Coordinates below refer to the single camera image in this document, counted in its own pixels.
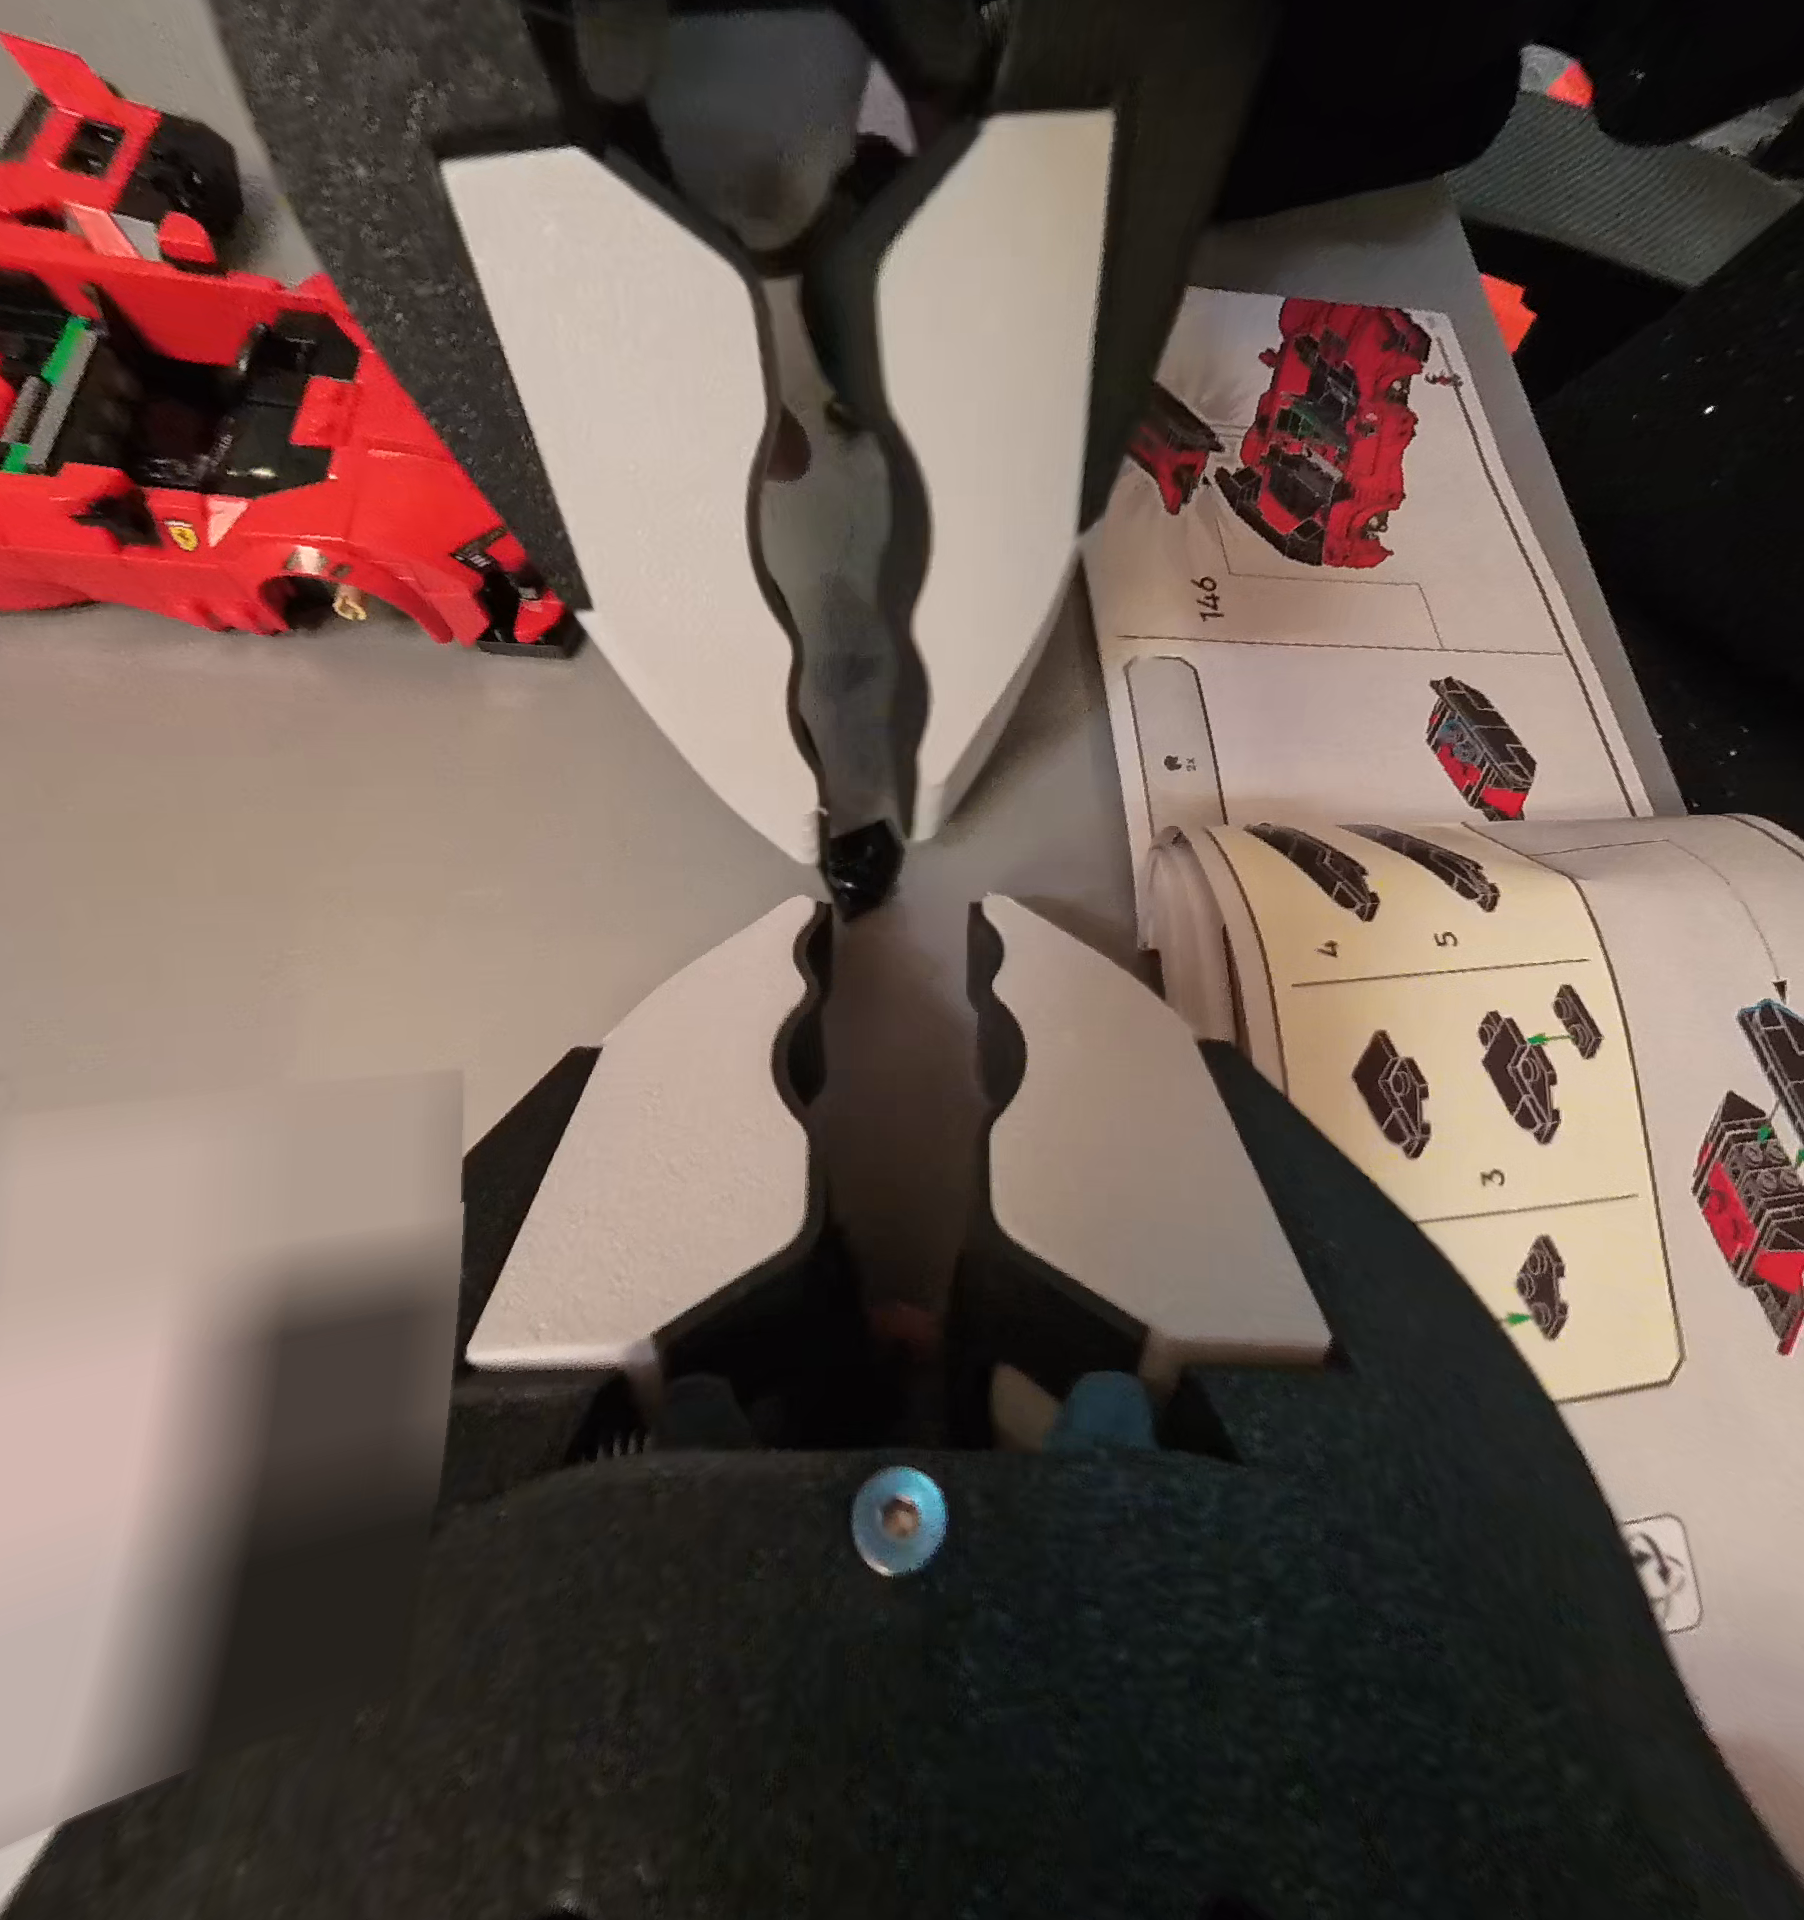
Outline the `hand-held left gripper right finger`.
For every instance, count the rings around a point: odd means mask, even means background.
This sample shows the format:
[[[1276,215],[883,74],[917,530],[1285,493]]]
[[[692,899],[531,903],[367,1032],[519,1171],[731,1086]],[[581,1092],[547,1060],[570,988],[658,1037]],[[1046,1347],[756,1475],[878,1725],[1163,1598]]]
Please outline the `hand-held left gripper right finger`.
[[[984,1342],[1018,1371],[1320,1368],[1317,1289],[1193,1024],[1008,896],[971,903]]]

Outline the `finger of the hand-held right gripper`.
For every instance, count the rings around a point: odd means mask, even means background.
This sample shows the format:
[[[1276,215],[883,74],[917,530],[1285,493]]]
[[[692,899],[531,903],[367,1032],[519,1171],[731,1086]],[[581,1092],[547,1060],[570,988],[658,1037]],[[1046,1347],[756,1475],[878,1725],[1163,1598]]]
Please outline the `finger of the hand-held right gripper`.
[[[876,274],[892,416],[925,493],[908,837],[935,837],[1018,705],[1078,577],[1113,110],[1004,110]]]
[[[783,413],[762,281],[629,153],[448,153],[444,185],[581,566],[588,640],[756,833],[817,865],[798,631],[758,545]]]

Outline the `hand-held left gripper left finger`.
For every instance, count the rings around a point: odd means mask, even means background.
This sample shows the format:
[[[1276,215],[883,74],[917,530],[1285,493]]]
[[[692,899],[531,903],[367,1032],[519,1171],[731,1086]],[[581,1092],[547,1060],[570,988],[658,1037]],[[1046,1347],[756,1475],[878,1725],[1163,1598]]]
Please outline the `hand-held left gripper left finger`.
[[[686,1337],[817,1224],[789,1038],[824,899],[783,899],[605,1038],[469,1342],[479,1371],[672,1371]]]

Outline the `red lego subassembly with clear piece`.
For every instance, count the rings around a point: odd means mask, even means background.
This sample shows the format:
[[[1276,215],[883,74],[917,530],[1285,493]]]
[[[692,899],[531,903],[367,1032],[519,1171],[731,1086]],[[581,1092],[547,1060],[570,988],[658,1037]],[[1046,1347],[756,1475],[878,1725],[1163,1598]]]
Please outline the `red lego subassembly with clear piece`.
[[[102,255],[221,270],[248,215],[235,147],[197,114],[136,103],[62,45],[0,45],[28,80],[0,142],[0,209],[62,225]]]

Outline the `small black lego wedge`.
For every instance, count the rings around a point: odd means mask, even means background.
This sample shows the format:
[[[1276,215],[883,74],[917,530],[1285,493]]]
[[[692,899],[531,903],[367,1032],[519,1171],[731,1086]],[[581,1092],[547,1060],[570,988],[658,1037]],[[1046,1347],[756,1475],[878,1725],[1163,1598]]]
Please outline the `small black lego wedge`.
[[[907,837],[897,833],[892,820],[869,820],[861,827],[839,827],[824,837],[817,873],[828,886],[828,899],[839,917],[861,917],[878,911],[907,871]]]

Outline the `red lego sports car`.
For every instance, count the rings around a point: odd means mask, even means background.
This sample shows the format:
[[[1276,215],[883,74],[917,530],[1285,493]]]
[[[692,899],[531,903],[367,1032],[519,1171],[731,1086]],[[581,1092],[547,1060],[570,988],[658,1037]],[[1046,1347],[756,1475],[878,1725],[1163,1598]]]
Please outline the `red lego sports car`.
[[[0,209],[0,611],[84,605],[258,640],[389,605],[458,646],[581,644],[332,274],[175,270]]]

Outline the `lego instruction booklet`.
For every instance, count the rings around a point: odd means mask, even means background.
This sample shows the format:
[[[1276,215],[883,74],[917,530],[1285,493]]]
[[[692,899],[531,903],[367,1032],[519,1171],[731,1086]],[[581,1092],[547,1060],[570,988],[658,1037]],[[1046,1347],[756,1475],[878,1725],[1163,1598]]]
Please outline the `lego instruction booklet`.
[[[1167,1000],[1565,1408],[1804,1871],[1804,837],[1651,806],[1441,311],[1188,290],[1086,582]]]

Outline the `red orange cloth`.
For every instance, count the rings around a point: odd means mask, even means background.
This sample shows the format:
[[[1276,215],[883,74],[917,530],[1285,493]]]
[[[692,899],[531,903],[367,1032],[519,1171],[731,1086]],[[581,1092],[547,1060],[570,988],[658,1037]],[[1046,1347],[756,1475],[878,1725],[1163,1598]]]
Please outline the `red orange cloth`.
[[[1570,110],[1589,110],[1591,103],[1591,80],[1589,80],[1583,62],[1565,62],[1565,69],[1555,69],[1542,80],[1542,57],[1534,57],[1534,62],[1523,62],[1523,88],[1542,95],[1542,99],[1556,99]],[[1494,305],[1501,348],[1519,349],[1523,336],[1540,322],[1540,311],[1529,305],[1529,290],[1519,281],[1506,281],[1506,274],[1489,274],[1485,270],[1485,294]]]

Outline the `black mesh office chair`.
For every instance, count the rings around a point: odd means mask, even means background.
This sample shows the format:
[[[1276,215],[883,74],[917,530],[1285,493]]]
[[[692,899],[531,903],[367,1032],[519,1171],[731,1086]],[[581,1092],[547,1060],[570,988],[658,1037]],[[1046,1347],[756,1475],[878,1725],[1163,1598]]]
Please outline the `black mesh office chair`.
[[[1449,170],[1463,223],[1589,252],[1610,265],[1704,285],[1804,202],[1710,147],[1623,147],[1591,110],[1523,88],[1494,147]]]

